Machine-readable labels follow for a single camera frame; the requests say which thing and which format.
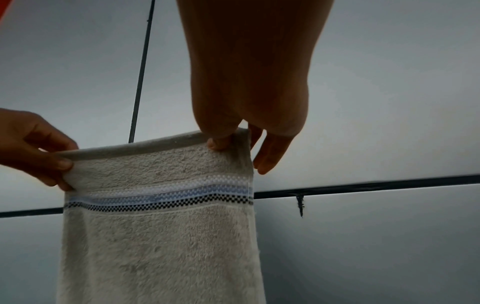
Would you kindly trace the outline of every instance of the orange object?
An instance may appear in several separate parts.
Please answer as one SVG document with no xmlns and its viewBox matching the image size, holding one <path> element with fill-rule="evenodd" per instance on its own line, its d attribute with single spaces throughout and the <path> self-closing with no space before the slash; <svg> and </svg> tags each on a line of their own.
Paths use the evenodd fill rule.
<svg viewBox="0 0 480 304">
<path fill-rule="evenodd" d="M 0 20 L 5 15 L 5 11 L 13 0 L 0 0 Z"/>
</svg>

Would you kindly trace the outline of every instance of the beige towel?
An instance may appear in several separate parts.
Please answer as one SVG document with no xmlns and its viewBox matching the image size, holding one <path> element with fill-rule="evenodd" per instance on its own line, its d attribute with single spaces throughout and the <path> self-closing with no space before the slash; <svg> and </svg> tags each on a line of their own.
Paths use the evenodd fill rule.
<svg viewBox="0 0 480 304">
<path fill-rule="evenodd" d="M 63 152 L 58 304 L 265 303 L 247 130 Z"/>
</svg>

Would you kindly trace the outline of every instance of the terry cloth towel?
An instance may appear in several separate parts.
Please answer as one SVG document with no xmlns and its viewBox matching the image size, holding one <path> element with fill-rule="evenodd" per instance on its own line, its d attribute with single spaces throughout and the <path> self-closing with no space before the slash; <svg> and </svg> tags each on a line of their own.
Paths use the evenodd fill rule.
<svg viewBox="0 0 480 304">
<path fill-rule="evenodd" d="M 248 130 L 68 151 L 58 304 L 265 303 Z"/>
</svg>

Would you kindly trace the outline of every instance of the black and white checkered stripe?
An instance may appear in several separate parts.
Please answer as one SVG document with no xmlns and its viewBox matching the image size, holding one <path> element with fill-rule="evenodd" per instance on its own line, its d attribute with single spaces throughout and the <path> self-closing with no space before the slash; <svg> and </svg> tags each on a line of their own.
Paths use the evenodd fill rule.
<svg viewBox="0 0 480 304">
<path fill-rule="evenodd" d="M 168 201 L 168 202 L 121 205 L 121 206 L 92 205 L 84 202 L 73 201 L 73 202 L 67 203 L 65 205 L 65 208 L 69 209 L 69 208 L 80 207 L 87 210 L 100 211 L 100 212 L 133 212 L 133 211 L 172 209 L 172 208 L 200 205 L 200 204 L 209 203 L 212 201 L 221 201 L 221 202 L 233 203 L 233 204 L 249 204 L 249 205 L 253 205 L 254 203 L 253 199 L 248 196 L 212 193 L 212 194 L 207 194 L 203 196 L 179 199 L 179 200 Z"/>
</svg>

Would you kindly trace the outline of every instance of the black grout line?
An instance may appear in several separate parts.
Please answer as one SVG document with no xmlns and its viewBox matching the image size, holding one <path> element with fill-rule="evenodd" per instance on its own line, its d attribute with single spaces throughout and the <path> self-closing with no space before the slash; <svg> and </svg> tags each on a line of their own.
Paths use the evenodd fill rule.
<svg viewBox="0 0 480 304">
<path fill-rule="evenodd" d="M 298 197 L 298 196 L 309 196 L 309 195 L 326 195 L 326 194 L 341 194 L 341 193 L 355 193 L 355 192 L 445 187 L 445 186 L 459 186 L 459 185 L 471 185 L 471 184 L 480 184 L 480 174 L 454 176 L 454 177 L 439 177 L 439 178 L 411 179 L 411 180 L 402 180 L 402 181 L 351 184 L 351 185 L 341 185 L 341 186 L 314 187 L 314 188 L 279 190 L 279 191 L 264 191 L 264 192 L 256 192 L 253 198 L 265 199 L 265 198 L 281 198 L 281 197 Z M 62 214 L 63 211 L 64 210 L 61 207 L 48 208 L 48 209 L 35 209 L 35 210 L 7 211 L 7 212 L 0 212 L 0 218 Z"/>
</svg>

